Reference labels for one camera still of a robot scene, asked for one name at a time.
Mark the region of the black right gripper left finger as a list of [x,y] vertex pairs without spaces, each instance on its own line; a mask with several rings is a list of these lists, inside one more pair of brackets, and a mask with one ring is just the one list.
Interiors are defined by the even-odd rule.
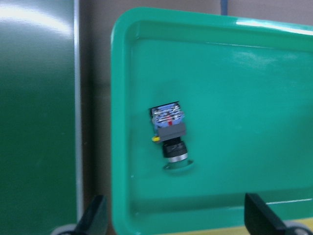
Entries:
[[107,199],[104,195],[93,198],[74,229],[76,235],[105,235],[107,232]]

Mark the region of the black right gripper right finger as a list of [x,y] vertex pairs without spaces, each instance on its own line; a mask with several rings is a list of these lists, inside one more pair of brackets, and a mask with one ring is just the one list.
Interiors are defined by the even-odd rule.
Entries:
[[284,222],[256,193],[246,193],[244,224],[250,235],[284,235]]

